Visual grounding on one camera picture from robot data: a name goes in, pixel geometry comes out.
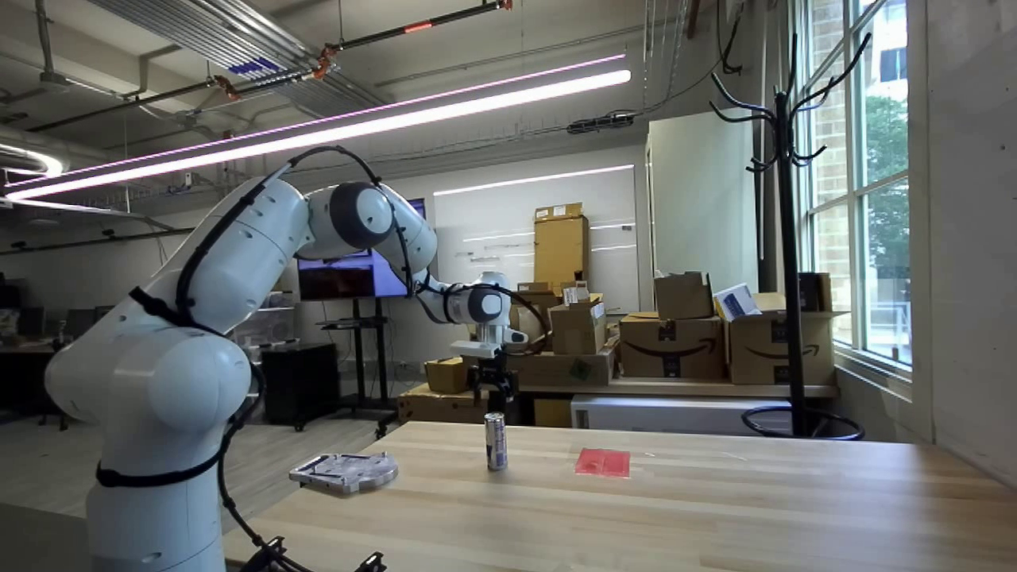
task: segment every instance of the black pole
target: black pole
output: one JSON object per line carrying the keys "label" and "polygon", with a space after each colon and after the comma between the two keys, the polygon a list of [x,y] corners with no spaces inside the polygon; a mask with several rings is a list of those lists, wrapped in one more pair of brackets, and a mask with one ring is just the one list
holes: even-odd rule
{"label": "black pole", "polygon": [[784,255],[784,338],[789,338],[789,392],[791,392],[791,429],[806,435],[804,375],[802,375],[802,292],[799,292],[799,227],[795,227],[795,185],[791,185],[791,116],[789,95],[775,95],[775,155],[779,155],[779,203],[782,203],[782,255]]}

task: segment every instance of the lamp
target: lamp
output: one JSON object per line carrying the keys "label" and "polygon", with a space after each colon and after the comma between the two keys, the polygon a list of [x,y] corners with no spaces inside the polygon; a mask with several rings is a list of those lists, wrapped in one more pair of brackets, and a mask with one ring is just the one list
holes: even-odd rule
{"label": "lamp", "polygon": [[386,132],[386,130],[404,130],[419,124],[438,124],[450,116],[471,116],[497,108],[519,108],[529,101],[608,88],[608,86],[628,83],[628,70],[624,70],[621,61],[624,55],[614,55],[614,56],[581,61],[581,63],[523,74],[510,78],[479,83],[454,93],[377,105],[353,114],[332,114],[332,116],[258,130],[232,139],[76,167],[61,177],[34,177],[21,185],[10,185],[5,198],[39,200],[51,193],[123,185],[123,180],[157,177],[157,175],[183,170],[183,167],[204,167],[204,165],[220,165],[220,161],[235,161],[235,159],[251,159],[267,151],[289,151],[306,146],[325,146],[325,143],[357,139],[367,132]]}

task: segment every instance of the robotic arm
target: robotic arm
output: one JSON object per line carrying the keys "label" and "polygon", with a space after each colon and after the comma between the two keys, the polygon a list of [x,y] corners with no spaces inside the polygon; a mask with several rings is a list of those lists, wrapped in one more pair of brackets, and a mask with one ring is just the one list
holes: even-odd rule
{"label": "robotic arm", "polygon": [[426,270],[436,232],[401,193],[362,159],[365,185],[302,193],[284,175],[306,155],[220,200],[149,286],[51,358],[49,395],[62,412],[101,426],[98,483],[87,498],[93,570],[224,566],[211,466],[246,404],[251,365],[223,332],[251,316],[289,257],[376,249],[432,320],[479,327],[463,351],[490,358],[508,343],[508,296],[497,276],[438,282]]}

